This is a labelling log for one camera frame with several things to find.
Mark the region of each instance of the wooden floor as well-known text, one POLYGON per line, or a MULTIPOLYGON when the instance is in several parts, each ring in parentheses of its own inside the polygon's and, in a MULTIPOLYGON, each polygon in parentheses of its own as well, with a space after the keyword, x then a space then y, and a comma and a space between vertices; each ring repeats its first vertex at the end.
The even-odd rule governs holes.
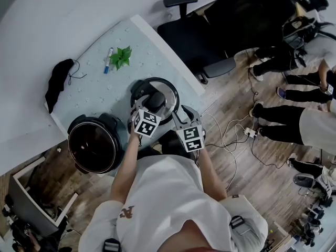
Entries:
MULTIPOLYGON (((237 68, 230 74, 211 79, 203 94, 204 102, 209 106, 206 113, 216 118, 222 132, 225 131, 229 121, 244 118, 253 106, 254 94, 251 91, 251 83, 253 89, 259 93, 256 99, 263 100, 266 107, 293 104, 280 99, 275 94, 277 86, 285 86, 280 73, 265 75, 264 82, 261 83, 253 78, 250 82, 246 53, 236 55, 235 59, 237 68)), ((305 73, 313 72, 313 70, 312 67, 305 69, 305 73)), ((309 103, 298 105, 317 106, 309 103)), ((217 124, 210 115, 205 113, 202 115, 202 123, 207 131, 206 144, 221 145, 217 124)), ((232 122, 228 128, 224 137, 225 143, 236 140, 235 123, 232 122)), ((257 120, 253 121, 250 117, 240 123, 244 128, 251 128, 253 124, 254 128, 257 127, 257 120)), ((241 127, 237 126, 236 130, 243 142, 246 136, 243 135, 241 127)), ((290 222, 299 216, 309 200, 298 194, 299 189, 292 182, 296 171, 287 167, 286 164, 281 166, 292 152, 296 152, 299 159, 312 161, 315 156, 318 156, 319 151, 295 144, 274 142, 258 136, 253 146, 255 156, 265 164, 274 163, 281 167, 277 169, 274 166, 262 165, 253 156, 251 145, 252 139, 249 139, 245 143, 238 144, 236 148, 235 145, 229 147, 236 157, 237 174, 228 193, 231 195, 244 194, 269 223, 276 221, 283 228, 288 229, 290 222)), ((100 178, 95 174, 80 173, 70 157, 67 142, 61 143, 59 147, 61 147, 60 153, 57 152, 56 147, 48 152, 46 161, 38 167, 34 175, 31 187, 40 191, 44 203, 52 202, 61 207, 64 207, 73 193, 77 192, 79 196, 69 211, 70 224, 68 227, 82 233, 90 222, 95 208, 108 200, 113 178, 107 175, 100 178)), ((223 186, 226 186, 235 173, 234 157, 222 148, 208 146, 207 150, 223 181, 223 186)), ((7 189, 7 178, 8 175, 0 178, 2 191, 7 189)), ((73 251, 77 251, 79 237, 75 232, 69 233, 62 240, 61 247, 71 246, 73 251)))

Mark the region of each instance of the green plant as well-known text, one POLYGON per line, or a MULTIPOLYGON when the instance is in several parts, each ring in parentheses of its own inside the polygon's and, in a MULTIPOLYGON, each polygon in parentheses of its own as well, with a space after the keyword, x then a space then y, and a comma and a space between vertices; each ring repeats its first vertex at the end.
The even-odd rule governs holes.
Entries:
POLYGON ((112 54, 110 56, 110 63, 116 66, 117 71, 124 64, 127 64, 129 66, 131 53, 132 53, 131 46, 128 46, 127 48, 124 49, 118 48, 118 53, 112 54))

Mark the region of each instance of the white t-shirt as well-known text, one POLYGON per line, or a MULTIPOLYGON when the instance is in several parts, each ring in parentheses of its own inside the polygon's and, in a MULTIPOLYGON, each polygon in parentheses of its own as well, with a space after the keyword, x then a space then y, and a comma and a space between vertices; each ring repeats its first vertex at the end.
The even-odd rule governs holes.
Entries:
POLYGON ((330 112, 305 108, 300 118, 300 134, 304 145, 336 155, 336 100, 330 112))
MULTIPOLYGON (((333 25, 326 26, 321 31, 336 36, 336 27, 333 25)), ((317 35, 316 38, 304 46, 304 50, 307 52, 304 56, 306 65, 323 58, 330 69, 336 66, 336 40, 324 35, 317 35)))
POLYGON ((115 238, 123 252, 155 252, 187 220, 192 220, 213 249, 260 251, 268 227, 244 196, 217 202, 203 192, 200 171, 192 160, 176 155, 145 157, 126 203, 108 201, 95 211, 83 233, 79 252, 102 252, 103 242, 115 238), (249 231, 231 229, 240 215, 249 231))

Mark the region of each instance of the marker pen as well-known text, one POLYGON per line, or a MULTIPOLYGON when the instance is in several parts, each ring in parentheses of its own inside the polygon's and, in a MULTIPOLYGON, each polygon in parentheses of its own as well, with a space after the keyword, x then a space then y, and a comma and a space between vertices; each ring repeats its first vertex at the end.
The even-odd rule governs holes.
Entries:
POLYGON ((110 48, 109 49, 109 53, 108 53, 107 58, 106 58, 106 65, 105 65, 104 74, 107 74, 109 72, 109 68, 110 68, 110 56, 112 55, 112 53, 113 53, 113 48, 110 48))

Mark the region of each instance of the power strip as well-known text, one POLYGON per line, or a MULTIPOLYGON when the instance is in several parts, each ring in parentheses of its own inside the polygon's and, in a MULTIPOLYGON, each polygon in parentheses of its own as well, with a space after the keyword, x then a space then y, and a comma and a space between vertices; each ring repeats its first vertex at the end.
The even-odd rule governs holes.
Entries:
POLYGON ((248 128, 248 127, 246 127, 244 133, 246 135, 248 135, 249 137, 251 137, 251 138, 255 138, 257 136, 257 132, 254 131, 254 130, 252 130, 252 129, 250 129, 250 128, 248 128))

